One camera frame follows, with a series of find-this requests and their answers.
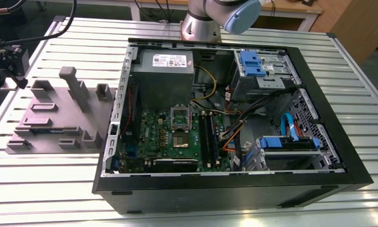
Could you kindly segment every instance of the circuit board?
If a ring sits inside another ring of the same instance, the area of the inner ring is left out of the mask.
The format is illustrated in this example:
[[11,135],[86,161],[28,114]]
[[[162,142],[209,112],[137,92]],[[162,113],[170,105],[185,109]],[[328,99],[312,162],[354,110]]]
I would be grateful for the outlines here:
[[[173,123],[185,124],[189,122],[190,130],[170,129],[170,117]],[[218,165],[210,166],[202,164],[201,139],[200,139],[200,113],[190,113],[189,119],[184,112],[177,112],[173,115],[170,112],[142,112],[141,116],[141,131],[140,142],[134,148],[136,158],[156,159],[196,159],[198,161],[198,172],[229,171],[228,156],[218,158]],[[214,115],[216,132],[222,132],[224,120],[222,116]]]

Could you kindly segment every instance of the motherboard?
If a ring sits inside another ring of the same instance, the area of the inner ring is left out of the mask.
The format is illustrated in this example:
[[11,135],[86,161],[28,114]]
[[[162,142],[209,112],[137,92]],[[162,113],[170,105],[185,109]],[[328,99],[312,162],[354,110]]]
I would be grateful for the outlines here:
[[154,170],[158,164],[177,172],[229,171],[228,154],[217,148],[224,130],[224,119],[217,114],[193,113],[186,107],[172,108],[169,112],[144,111],[140,141],[122,144],[118,170],[164,172],[164,169]]

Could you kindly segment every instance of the white label sticker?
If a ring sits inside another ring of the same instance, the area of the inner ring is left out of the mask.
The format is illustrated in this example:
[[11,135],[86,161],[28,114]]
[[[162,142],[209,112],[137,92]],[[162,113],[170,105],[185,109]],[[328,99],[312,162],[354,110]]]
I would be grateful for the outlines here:
[[154,67],[186,67],[185,55],[156,54],[153,56]]
[[225,93],[225,99],[229,102],[232,100],[232,94],[229,92]]
[[269,64],[264,64],[262,67],[264,67],[265,70],[274,70],[273,66],[269,65]]
[[240,166],[241,160],[238,159],[237,155],[234,156],[234,163]]

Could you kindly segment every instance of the table surface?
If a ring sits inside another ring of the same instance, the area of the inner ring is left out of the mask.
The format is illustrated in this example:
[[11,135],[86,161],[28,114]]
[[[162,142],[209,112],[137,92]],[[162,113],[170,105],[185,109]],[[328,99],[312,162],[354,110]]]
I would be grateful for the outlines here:
[[[137,2],[156,3],[154,0],[137,0]],[[165,4],[166,0],[158,0],[160,3]],[[189,0],[168,0],[169,4],[188,5]],[[274,0],[276,11],[277,12],[290,12],[290,13],[309,13],[309,14],[322,14],[324,9],[317,2],[312,6],[304,5],[300,1],[290,0]],[[272,10],[272,3],[262,5],[264,11]]]
[[[62,25],[53,22],[49,31],[57,32],[64,24],[66,21]],[[117,87],[128,38],[178,39],[178,30],[177,24],[76,18],[60,38],[41,42],[32,58],[29,84],[47,79],[53,86],[66,86],[58,70],[73,66],[88,87],[97,83]],[[300,48],[374,183],[304,208],[121,216],[92,194],[97,154],[5,153],[32,97],[25,89],[11,92],[0,108],[0,225],[378,226],[378,92],[348,53],[320,33],[250,29],[242,35],[230,35],[222,31],[222,40]]]

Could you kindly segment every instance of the blue plastic tab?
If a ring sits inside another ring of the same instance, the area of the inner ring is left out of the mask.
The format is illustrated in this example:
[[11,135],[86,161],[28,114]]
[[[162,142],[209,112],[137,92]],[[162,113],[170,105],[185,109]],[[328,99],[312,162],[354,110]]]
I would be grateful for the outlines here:
[[320,139],[318,138],[313,138],[313,142],[314,142],[316,149],[320,149],[320,147],[321,147]]
[[278,137],[265,137],[265,140],[268,142],[268,147],[270,148],[282,148],[282,142],[280,141]]
[[244,66],[244,74],[248,77],[265,77],[268,75],[262,68],[262,61],[254,51],[241,51],[241,63]]
[[266,142],[266,139],[265,139],[265,138],[261,138],[261,139],[260,139],[260,146],[261,146],[262,148],[268,147],[268,142]]

